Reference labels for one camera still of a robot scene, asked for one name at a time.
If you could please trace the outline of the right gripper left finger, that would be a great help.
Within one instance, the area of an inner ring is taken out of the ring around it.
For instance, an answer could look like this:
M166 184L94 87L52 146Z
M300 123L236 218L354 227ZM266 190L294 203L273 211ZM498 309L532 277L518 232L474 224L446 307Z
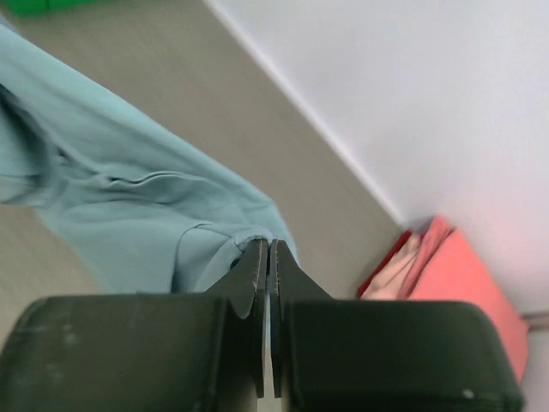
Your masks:
M256 410L267 271L255 240L203 293L36 300L3 346L2 410Z

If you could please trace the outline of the blue grey t shirt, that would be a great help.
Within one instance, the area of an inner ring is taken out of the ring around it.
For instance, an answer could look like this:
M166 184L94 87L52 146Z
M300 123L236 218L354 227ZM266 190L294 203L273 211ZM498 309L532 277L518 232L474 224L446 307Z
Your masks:
M116 293L202 292L252 240L293 244L254 185L6 26L1 200Z

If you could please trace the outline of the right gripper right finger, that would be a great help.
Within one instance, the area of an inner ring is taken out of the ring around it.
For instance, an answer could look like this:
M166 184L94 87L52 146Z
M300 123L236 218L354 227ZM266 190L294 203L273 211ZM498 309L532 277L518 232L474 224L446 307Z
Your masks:
M285 411L520 411L493 323L459 301L338 300L269 248L274 395Z

